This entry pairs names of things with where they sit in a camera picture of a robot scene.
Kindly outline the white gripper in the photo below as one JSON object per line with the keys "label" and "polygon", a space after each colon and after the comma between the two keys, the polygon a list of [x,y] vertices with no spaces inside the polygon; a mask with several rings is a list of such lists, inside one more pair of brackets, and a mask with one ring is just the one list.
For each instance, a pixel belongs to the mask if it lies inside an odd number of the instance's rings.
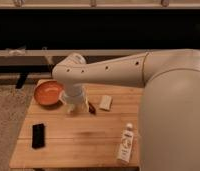
{"label": "white gripper", "polygon": [[86,94],[82,84],[66,84],[61,92],[61,101],[68,105],[67,114],[75,110],[75,106],[80,105],[82,112],[88,112]]}

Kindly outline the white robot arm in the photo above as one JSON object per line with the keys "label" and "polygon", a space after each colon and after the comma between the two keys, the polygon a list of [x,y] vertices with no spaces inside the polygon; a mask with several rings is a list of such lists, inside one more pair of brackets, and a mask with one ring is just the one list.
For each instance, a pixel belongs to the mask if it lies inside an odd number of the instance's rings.
{"label": "white robot arm", "polygon": [[200,50],[150,51],[88,64],[73,53],[53,78],[78,104],[84,83],[139,87],[140,171],[200,171]]}

